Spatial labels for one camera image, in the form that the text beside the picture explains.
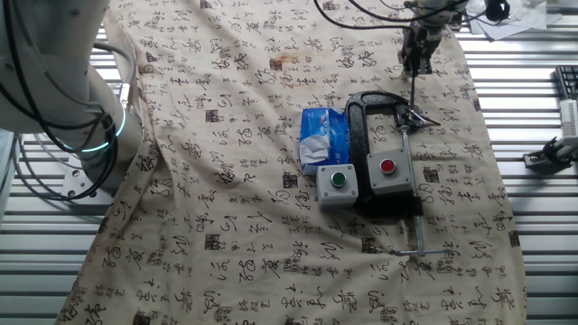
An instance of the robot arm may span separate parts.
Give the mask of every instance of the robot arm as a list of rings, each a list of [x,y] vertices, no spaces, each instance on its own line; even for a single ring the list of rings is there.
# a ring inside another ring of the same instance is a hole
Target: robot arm
[[[113,191],[141,143],[141,129],[89,64],[107,6],[108,0],[3,1],[0,128],[52,135],[78,155],[95,183],[108,174],[100,186]],[[123,90],[126,98],[126,85]],[[102,162],[113,147],[116,159],[106,171]]]
[[[431,74],[430,59],[443,37],[443,27],[453,15],[462,12],[470,0],[416,0],[406,3],[406,7],[422,19],[411,22],[404,30],[404,47],[399,59],[404,65],[405,77],[415,78],[421,74]],[[509,5],[506,0],[485,0],[486,16],[491,21],[501,21],[508,17]]]

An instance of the blue tissue box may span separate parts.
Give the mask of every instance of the blue tissue box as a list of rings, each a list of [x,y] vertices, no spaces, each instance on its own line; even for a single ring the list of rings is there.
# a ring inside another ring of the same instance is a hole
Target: blue tissue box
[[[350,163],[350,126],[344,111],[304,109],[299,139],[304,175],[315,175],[319,166]]]

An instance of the white paper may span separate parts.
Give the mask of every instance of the white paper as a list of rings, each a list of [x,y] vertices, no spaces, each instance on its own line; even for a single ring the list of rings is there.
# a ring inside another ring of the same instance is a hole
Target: white paper
[[[510,17],[506,21],[507,24],[539,30],[546,29],[545,2],[539,5],[521,0],[509,0],[508,2],[510,3]]]
[[[329,135],[310,135],[299,144],[301,163],[318,163],[329,157]]]
[[[472,35],[484,34],[483,28],[481,28],[480,23],[475,19],[472,19],[470,21],[470,31]]]

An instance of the tablecloth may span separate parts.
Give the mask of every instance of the tablecloth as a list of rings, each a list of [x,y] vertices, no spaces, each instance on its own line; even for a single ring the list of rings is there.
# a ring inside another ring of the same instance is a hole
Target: tablecloth
[[[386,24],[345,1],[322,8]],[[143,143],[57,323],[525,322],[515,220],[449,30],[416,81],[442,125],[409,139],[426,247],[451,253],[415,258],[393,255],[415,249],[411,222],[320,212],[297,150],[304,108],[372,89],[409,97],[401,31],[338,28],[311,0],[113,0],[105,26],[137,59]],[[401,146],[393,124],[369,118],[373,151]]]

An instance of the metal rod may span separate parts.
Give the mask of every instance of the metal rod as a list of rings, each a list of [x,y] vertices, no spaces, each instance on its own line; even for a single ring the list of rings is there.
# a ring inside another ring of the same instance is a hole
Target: metal rod
[[[409,148],[409,139],[407,136],[407,129],[409,126],[401,126],[400,131],[402,135],[402,142],[404,144],[404,150],[406,150],[407,161],[409,163],[409,178],[412,182],[412,190],[414,196],[417,196],[417,190],[415,189],[415,177],[414,177],[414,166],[412,164],[412,152]],[[415,239],[417,241],[417,255],[418,256],[425,256],[425,248],[424,248],[424,231],[422,230],[422,222],[420,219],[421,216],[414,216],[414,224],[415,224]]]

